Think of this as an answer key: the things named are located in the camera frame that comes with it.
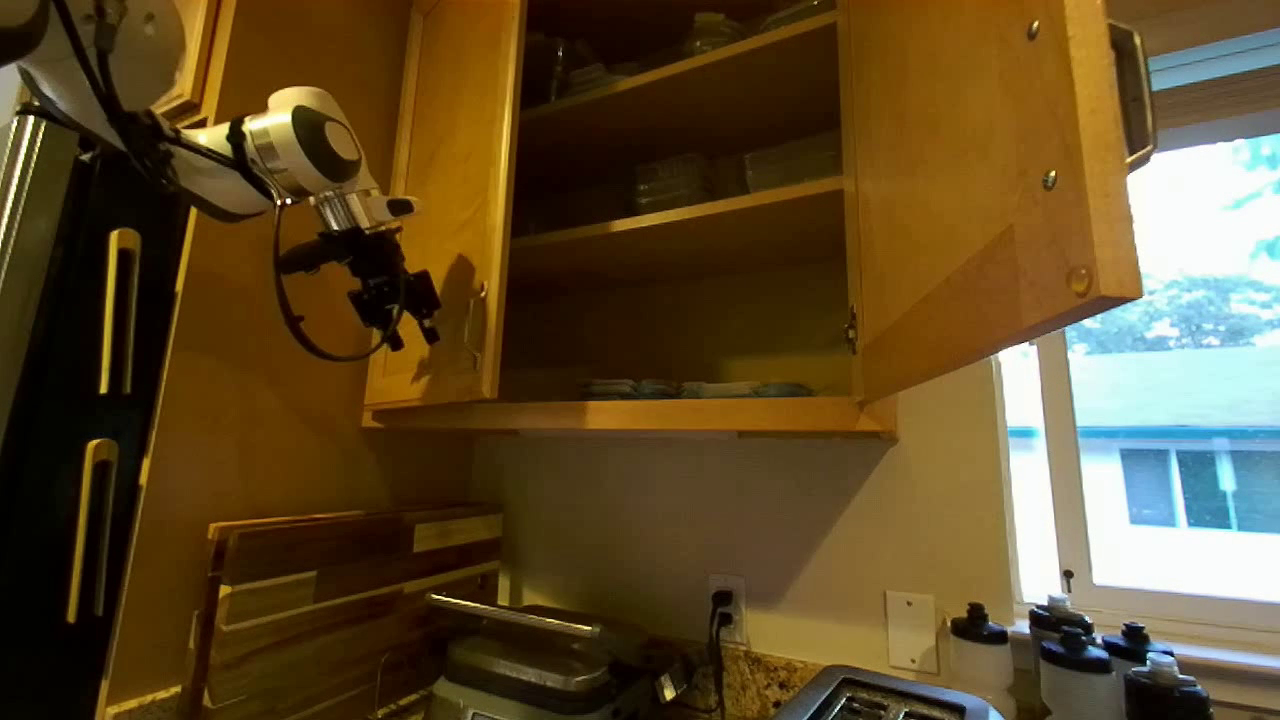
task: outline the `open cabinet door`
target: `open cabinet door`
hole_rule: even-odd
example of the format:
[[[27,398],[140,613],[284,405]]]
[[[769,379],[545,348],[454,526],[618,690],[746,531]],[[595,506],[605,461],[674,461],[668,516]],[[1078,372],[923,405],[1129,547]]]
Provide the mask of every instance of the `open cabinet door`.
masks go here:
[[[170,89],[153,103],[169,118],[191,118],[206,94],[211,45],[218,27],[218,0],[174,0],[183,22],[183,58]]]
[[[499,306],[521,107],[524,0],[415,0],[393,193],[415,198],[407,266],[441,293],[441,343],[402,325],[402,350],[367,362],[367,406],[495,398]]]
[[[1138,296],[1099,0],[848,0],[862,398]]]

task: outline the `wall outlet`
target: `wall outlet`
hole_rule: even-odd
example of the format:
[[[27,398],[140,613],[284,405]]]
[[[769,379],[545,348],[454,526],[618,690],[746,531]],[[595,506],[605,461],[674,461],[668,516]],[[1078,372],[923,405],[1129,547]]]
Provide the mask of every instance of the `wall outlet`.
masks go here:
[[[746,585],[740,574],[706,574],[706,613],[714,608],[714,599],[722,599],[728,590],[728,608],[721,608],[728,614],[728,622],[721,622],[721,645],[746,645]]]
[[[886,664],[937,670],[937,599],[923,590],[886,590]]]

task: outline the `bottle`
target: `bottle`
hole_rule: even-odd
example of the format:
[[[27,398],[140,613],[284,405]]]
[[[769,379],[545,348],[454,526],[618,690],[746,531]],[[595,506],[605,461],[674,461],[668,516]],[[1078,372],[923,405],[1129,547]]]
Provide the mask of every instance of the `bottle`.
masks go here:
[[[1041,698],[1051,720],[1124,720],[1112,690],[1112,654],[1084,627],[1041,638]]]
[[[1120,635],[1103,635],[1103,652],[1112,654],[1112,690],[1120,706],[1129,670],[1143,669],[1151,652],[1170,654],[1143,622],[1120,622]]]
[[[943,675],[950,689],[985,694],[1013,716],[1013,645],[1008,627],[990,622],[985,604],[969,604],[965,614],[950,614],[950,633],[943,635]]]
[[[1174,669],[1174,654],[1149,652],[1149,664],[1124,675],[1129,720],[1210,720],[1209,690]]]
[[[1044,716],[1044,694],[1041,694],[1041,645],[1061,638],[1063,627],[1078,627],[1090,635],[1090,622],[1084,613],[1071,608],[1066,590],[1048,597],[1044,604],[1030,604],[1026,613],[1030,645],[1017,645],[1013,652],[1013,694],[1025,716]]]

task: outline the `refrigerator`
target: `refrigerator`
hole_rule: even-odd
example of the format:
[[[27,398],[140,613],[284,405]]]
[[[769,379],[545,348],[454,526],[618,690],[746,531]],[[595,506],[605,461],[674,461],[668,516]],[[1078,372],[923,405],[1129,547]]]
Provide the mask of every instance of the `refrigerator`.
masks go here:
[[[94,716],[186,206],[16,116],[0,146],[0,716]]]

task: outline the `wooden cutting board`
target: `wooden cutting board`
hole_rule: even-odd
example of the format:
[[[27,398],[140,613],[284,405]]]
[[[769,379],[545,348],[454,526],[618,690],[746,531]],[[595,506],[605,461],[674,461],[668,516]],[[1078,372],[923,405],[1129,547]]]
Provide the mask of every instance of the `wooden cutting board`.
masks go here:
[[[206,526],[186,716],[396,716],[419,706],[460,621],[425,590],[495,599],[488,506],[325,510]]]

